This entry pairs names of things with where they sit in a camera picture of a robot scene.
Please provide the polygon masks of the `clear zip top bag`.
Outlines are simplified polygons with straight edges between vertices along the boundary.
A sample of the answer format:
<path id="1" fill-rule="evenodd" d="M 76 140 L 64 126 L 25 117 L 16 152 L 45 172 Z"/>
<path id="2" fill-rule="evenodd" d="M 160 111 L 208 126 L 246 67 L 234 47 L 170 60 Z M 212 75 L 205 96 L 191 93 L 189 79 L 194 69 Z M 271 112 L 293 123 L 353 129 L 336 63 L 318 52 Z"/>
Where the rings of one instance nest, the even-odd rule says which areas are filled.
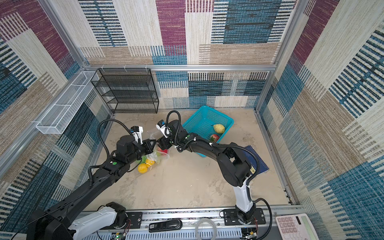
<path id="1" fill-rule="evenodd" d="M 147 134 L 148 134 L 147 137 L 149 137 L 150 140 L 158 140 L 160 137 L 163 137 L 163 134 L 159 130 L 156 130 L 156 129 L 152 129 L 152 130 L 147 131 Z M 165 160 L 170 158 L 169 154 L 168 155 L 162 155 L 158 151 L 158 149 L 160 149 L 160 148 L 159 148 L 158 144 L 156 144 L 156 146 L 154 148 L 154 152 L 152 154 L 145 155 L 145 156 L 147 156 L 147 159 L 150 159 L 150 160 L 153 160 L 156 162 L 152 167 L 148 168 L 147 172 L 151 171 L 153 168 L 158 166 L 162 161 L 165 161 Z M 138 165 L 143 164 L 143 163 L 141 163 L 141 161 L 142 161 L 142 158 L 136 161 L 137 163 L 134 166 L 134 171 L 138 172 Z"/>

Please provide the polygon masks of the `yellow toy lemon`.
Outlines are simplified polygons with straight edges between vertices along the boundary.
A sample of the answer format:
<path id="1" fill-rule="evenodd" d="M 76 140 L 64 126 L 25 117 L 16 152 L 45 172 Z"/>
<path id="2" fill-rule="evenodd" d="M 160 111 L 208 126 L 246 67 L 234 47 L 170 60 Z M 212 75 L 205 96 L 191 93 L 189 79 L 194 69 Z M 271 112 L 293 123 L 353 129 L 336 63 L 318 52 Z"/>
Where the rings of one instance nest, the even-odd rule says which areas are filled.
<path id="1" fill-rule="evenodd" d="M 147 167 L 152 167 L 156 162 L 150 159 L 146 159 L 146 165 Z"/>

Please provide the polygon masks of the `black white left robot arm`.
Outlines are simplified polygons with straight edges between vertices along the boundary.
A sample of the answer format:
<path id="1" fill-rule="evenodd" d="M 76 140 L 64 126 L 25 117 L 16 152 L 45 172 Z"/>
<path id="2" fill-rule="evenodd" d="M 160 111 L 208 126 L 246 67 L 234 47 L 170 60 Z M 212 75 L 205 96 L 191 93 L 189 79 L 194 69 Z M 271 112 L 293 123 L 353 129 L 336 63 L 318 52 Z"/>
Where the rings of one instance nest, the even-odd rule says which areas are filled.
<path id="1" fill-rule="evenodd" d="M 108 157 L 101 165 L 96 166 L 95 173 L 88 170 L 91 175 L 84 184 L 48 210 L 36 211 L 30 216 L 27 239 L 72 240 L 75 231 L 70 230 L 70 226 L 78 215 L 98 195 L 127 173 L 132 163 L 151 154 L 155 146 L 156 140 L 147 139 L 139 144 L 134 136 L 121 137 L 117 143 L 115 154 Z"/>

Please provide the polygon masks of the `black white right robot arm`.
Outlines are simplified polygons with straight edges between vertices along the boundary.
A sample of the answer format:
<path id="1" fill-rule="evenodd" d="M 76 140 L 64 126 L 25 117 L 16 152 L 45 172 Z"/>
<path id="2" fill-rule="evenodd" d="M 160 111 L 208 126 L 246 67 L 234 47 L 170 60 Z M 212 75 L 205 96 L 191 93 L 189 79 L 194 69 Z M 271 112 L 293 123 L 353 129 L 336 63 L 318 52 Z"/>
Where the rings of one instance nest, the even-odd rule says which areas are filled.
<path id="1" fill-rule="evenodd" d="M 239 222 L 247 225 L 253 221 L 256 207 L 250 193 L 250 181 L 260 171 L 258 156 L 235 143 L 218 144 L 203 139 L 196 133 L 188 133 L 179 120 L 170 123 L 161 120 L 156 128 L 163 135 L 158 139 L 162 150 L 175 147 L 180 153 L 189 151 L 215 160 L 224 179 L 234 188 Z"/>

